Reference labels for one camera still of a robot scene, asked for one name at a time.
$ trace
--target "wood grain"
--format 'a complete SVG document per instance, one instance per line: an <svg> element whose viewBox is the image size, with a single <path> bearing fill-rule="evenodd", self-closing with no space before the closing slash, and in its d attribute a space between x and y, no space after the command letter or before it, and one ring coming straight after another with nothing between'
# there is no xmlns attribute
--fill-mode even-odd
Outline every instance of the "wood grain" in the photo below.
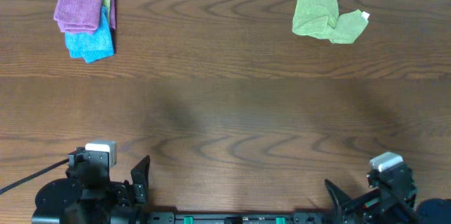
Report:
<svg viewBox="0 0 451 224"><path fill-rule="evenodd" d="M151 156L151 204L196 211L327 208L396 151L419 199L449 197L451 0L338 0L371 13L352 45L291 33L296 0L118 0L116 55L69 58L56 0L0 0L0 187L93 139L113 180ZM57 168L0 196L29 223Z"/></svg>

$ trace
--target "blue towel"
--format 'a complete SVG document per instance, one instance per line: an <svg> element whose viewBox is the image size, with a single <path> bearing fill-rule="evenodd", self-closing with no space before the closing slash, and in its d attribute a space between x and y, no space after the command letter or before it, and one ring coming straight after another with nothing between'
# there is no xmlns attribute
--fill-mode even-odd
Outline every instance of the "blue towel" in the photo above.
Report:
<svg viewBox="0 0 451 224"><path fill-rule="evenodd" d="M101 58L114 55L107 14L108 9L102 6L99 28L92 35L87 33L65 33L66 47L71 58L84 58L86 63L92 63Z"/></svg>

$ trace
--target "folded towel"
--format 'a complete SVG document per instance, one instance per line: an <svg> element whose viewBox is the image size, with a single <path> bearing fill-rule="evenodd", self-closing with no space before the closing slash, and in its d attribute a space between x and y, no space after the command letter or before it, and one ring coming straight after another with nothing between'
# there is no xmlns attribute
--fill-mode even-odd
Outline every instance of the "folded towel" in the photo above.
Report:
<svg viewBox="0 0 451 224"><path fill-rule="evenodd" d="M368 25L368 15L357 10L338 17L337 0L297 0L292 31L334 44L352 44Z"/></svg>
<svg viewBox="0 0 451 224"><path fill-rule="evenodd" d="M114 0L103 0L102 6L108 8L108 24L110 28L116 29L116 8L114 6Z"/></svg>
<svg viewBox="0 0 451 224"><path fill-rule="evenodd" d="M99 27L102 0L58 0L54 20L62 32L94 33Z"/></svg>
<svg viewBox="0 0 451 224"><path fill-rule="evenodd" d="M69 49L71 58L84 58L86 63L92 63L114 55L106 12L107 8L102 6L100 25L93 35L66 33L66 47Z"/></svg>

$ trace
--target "table surface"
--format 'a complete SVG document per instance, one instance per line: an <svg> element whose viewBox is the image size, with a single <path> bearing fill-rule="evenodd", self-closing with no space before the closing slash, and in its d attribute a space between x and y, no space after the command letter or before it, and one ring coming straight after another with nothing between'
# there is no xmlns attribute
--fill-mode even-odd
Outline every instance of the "table surface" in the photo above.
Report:
<svg viewBox="0 0 451 224"><path fill-rule="evenodd" d="M0 0L0 187L93 139L111 179L151 156L150 204L180 211L328 208L328 178L367 192L394 151L419 200L451 187L451 0L338 0L371 14L354 44L291 32L296 0L117 0L116 55L69 58L57 0ZM0 196L29 223L61 166Z"/></svg>

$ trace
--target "robotic device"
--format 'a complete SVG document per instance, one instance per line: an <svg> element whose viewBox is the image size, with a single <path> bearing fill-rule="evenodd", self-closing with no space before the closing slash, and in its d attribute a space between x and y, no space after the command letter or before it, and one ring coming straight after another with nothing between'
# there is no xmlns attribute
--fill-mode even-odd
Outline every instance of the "robotic device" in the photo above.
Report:
<svg viewBox="0 0 451 224"><path fill-rule="evenodd" d="M451 201L429 199L414 211L416 187L412 170L402 157L384 153L370 160L366 175L373 191L351 199L331 181L326 189L330 213L296 211L291 214L144 213L148 199L149 156L132 170L132 181L112 182L109 169L117 162L116 143L95 141L69 153L68 159L0 190L0 194L69 162L67 178L45 185L37 193L32 223L110 224L378 224L451 223Z"/></svg>

